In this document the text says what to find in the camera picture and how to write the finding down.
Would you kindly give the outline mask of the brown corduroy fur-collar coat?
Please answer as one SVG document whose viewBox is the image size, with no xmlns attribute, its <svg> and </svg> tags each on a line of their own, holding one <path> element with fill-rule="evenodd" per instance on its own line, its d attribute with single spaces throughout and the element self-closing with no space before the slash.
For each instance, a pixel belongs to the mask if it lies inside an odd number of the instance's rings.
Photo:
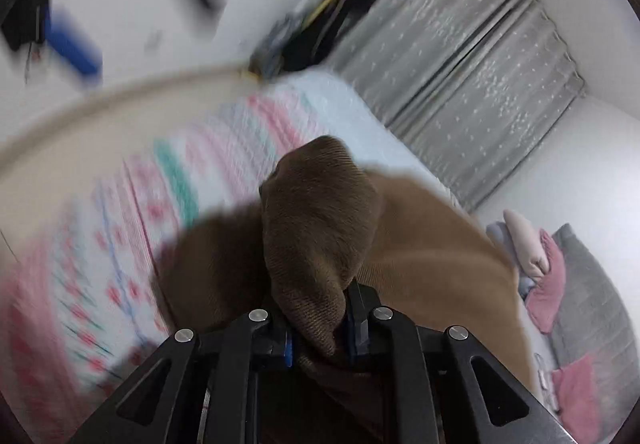
<svg viewBox="0 0 640 444">
<path fill-rule="evenodd" d="M 260 379 L 264 443 L 382 436 L 372 378 L 337 339 L 352 282 L 413 323 L 469 329 L 528 388 L 514 267 L 468 218 L 411 178 L 357 167 L 336 138 L 289 152 L 246 207 L 183 232 L 158 268 L 168 320 L 196 331 L 275 305 L 299 338 L 293 369 Z"/>
</svg>

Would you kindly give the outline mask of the dark clothes on rack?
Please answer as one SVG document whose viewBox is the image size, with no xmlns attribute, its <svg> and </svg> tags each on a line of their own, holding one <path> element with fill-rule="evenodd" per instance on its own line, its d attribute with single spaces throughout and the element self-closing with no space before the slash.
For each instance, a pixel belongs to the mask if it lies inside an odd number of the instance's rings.
<svg viewBox="0 0 640 444">
<path fill-rule="evenodd" d="M 277 22 L 250 56 L 248 71 L 265 80 L 321 64 L 376 0 L 321 0 Z"/>
</svg>

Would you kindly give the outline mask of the pink pillow near window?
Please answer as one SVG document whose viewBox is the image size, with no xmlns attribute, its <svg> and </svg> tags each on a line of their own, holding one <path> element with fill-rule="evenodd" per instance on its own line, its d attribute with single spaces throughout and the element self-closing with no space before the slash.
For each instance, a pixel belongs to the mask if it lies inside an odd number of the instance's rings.
<svg viewBox="0 0 640 444">
<path fill-rule="evenodd" d="M 529 291 L 525 307 L 534 326 L 542 334 L 550 334 L 564 297 L 566 266 L 562 251 L 545 230 L 540 231 L 540 242 L 549 263 L 549 271 Z"/>
</svg>

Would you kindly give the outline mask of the patterned knit bed blanket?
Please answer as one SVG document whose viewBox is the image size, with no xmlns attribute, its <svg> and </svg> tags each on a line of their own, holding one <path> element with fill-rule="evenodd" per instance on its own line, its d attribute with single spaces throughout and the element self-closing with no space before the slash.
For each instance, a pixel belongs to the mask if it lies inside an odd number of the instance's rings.
<svg viewBox="0 0 640 444">
<path fill-rule="evenodd" d="M 328 127 L 292 86 L 224 105 L 71 199 L 1 284 L 1 392 L 37 443 L 63 443 L 167 336 L 152 279 L 178 234 L 253 199 Z"/>
</svg>

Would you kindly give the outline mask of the folded pink and grey quilts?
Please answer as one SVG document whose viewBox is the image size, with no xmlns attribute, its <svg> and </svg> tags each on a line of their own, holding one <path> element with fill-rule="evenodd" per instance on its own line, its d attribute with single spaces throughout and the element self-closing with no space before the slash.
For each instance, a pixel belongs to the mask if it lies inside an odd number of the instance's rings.
<svg viewBox="0 0 640 444">
<path fill-rule="evenodd" d="M 518 273 L 518 294 L 528 296 L 549 273 L 550 264 L 540 238 L 540 229 L 516 211 L 503 211 L 503 220 L 486 227 L 489 239 L 509 256 Z"/>
</svg>

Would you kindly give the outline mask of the grey padded headboard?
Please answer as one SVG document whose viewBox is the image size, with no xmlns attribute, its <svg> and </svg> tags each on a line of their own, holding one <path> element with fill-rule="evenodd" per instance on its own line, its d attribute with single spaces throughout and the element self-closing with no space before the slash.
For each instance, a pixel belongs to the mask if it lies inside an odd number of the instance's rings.
<svg viewBox="0 0 640 444">
<path fill-rule="evenodd" d="M 597 441 L 607 443 L 639 398 L 634 328 L 616 287 L 573 227 L 563 225 L 552 238 L 564 258 L 566 283 L 550 343 L 562 367 L 591 358 L 600 419 Z"/>
</svg>

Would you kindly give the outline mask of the light blue bed sheet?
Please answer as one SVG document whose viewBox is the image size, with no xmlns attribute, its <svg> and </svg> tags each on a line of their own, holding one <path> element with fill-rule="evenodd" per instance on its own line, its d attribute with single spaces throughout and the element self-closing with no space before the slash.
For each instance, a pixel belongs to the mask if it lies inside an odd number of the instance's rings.
<svg viewBox="0 0 640 444">
<path fill-rule="evenodd" d="M 294 114 L 298 144 L 322 134 L 339 138 L 384 198 L 374 261 L 359 281 L 421 326 L 465 326 L 554 409 L 552 358 L 518 294 L 516 269 L 486 228 L 335 74 L 307 71 L 269 91 Z"/>
</svg>

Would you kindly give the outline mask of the grey dotted curtain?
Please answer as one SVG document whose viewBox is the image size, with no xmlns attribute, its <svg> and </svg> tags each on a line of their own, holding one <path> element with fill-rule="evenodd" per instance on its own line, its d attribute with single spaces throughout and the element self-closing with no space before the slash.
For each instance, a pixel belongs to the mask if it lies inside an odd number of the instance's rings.
<svg viewBox="0 0 640 444">
<path fill-rule="evenodd" d="M 585 91 L 539 0 L 376 0 L 326 62 L 471 211 Z"/>
</svg>

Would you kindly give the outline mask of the pink pillow near wall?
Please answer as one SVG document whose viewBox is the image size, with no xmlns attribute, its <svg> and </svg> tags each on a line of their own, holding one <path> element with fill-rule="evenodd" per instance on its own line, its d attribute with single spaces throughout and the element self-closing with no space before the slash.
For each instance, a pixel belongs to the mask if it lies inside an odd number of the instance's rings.
<svg viewBox="0 0 640 444">
<path fill-rule="evenodd" d="M 551 381 L 563 427 L 577 443 L 597 442 L 600 408 L 592 357 L 552 370 Z"/>
</svg>

